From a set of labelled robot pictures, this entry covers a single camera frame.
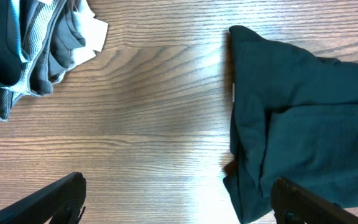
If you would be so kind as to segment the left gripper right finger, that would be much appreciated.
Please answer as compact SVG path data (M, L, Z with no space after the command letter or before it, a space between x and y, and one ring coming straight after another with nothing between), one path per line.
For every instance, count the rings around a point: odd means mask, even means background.
M358 224L358 217L304 187L278 178L271 190L277 224Z

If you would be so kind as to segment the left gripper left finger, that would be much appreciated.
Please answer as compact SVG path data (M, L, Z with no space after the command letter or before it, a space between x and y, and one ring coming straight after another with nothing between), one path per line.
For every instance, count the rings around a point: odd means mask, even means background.
M86 179L73 172L0 210L0 224L78 224L85 198Z

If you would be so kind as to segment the dark green t-shirt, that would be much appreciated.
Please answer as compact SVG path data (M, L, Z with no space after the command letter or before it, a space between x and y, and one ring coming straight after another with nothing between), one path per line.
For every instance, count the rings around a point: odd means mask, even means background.
M316 57L243 27L229 29L234 64L224 178L241 223L271 211L279 177L358 207L358 63Z

